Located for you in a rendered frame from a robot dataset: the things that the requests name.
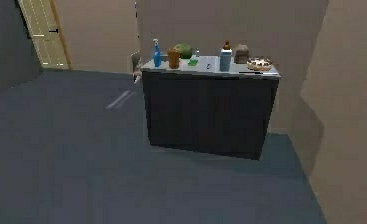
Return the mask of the orange cup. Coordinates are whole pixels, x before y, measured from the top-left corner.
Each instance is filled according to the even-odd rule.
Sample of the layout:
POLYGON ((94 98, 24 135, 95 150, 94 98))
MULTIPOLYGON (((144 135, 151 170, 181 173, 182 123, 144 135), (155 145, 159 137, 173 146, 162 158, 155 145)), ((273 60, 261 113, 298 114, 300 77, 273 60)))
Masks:
POLYGON ((174 48, 167 51, 168 63, 171 69, 177 69, 180 63, 180 52, 174 48))

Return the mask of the pale yellow room door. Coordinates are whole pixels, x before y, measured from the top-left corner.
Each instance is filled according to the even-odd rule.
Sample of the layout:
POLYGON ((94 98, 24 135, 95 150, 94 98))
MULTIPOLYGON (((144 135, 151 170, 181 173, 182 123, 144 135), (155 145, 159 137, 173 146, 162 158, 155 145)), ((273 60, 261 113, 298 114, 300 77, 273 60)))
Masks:
POLYGON ((55 0, 17 0, 43 68, 71 69, 55 0), (59 33, 49 30, 58 29, 59 33))

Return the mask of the green lettuce head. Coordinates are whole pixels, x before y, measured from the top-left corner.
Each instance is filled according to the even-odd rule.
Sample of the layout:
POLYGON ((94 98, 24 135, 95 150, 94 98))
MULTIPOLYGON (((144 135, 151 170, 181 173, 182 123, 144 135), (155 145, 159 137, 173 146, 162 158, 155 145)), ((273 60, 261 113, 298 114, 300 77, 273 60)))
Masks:
POLYGON ((179 43, 174 46, 174 49, 180 53, 181 59, 190 59, 192 57, 192 47, 186 43, 179 43))

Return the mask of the black cabinet with grey top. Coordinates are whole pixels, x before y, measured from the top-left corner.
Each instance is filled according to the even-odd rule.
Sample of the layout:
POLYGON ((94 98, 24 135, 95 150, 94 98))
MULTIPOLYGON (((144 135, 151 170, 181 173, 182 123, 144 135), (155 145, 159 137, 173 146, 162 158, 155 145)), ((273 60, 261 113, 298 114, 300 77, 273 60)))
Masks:
POLYGON ((231 64, 222 72, 217 56, 196 66, 183 60, 141 67, 151 145, 258 160, 270 122, 280 73, 231 64))

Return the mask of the pale blue bottle brown cap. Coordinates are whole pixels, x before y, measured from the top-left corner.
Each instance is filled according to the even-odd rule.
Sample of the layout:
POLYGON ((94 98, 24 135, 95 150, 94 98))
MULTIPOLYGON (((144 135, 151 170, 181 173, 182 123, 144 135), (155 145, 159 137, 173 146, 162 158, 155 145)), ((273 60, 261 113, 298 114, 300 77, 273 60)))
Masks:
POLYGON ((232 56, 232 49, 230 47, 230 43, 228 40, 225 41, 223 48, 221 49, 219 63, 220 63, 220 70, 222 72, 226 72, 230 68, 232 56))

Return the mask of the blue spray bottle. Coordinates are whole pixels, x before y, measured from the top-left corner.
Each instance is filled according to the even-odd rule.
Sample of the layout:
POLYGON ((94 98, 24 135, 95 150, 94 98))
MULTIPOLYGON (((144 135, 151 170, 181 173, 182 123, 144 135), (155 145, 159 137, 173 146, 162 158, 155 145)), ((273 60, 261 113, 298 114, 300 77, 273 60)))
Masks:
POLYGON ((157 38, 155 38, 155 39, 153 39, 153 42, 154 42, 154 47, 155 47, 154 56, 153 56, 154 65, 155 65, 155 67, 160 67, 160 65, 161 65, 161 52, 160 52, 160 47, 159 47, 159 40, 157 38))

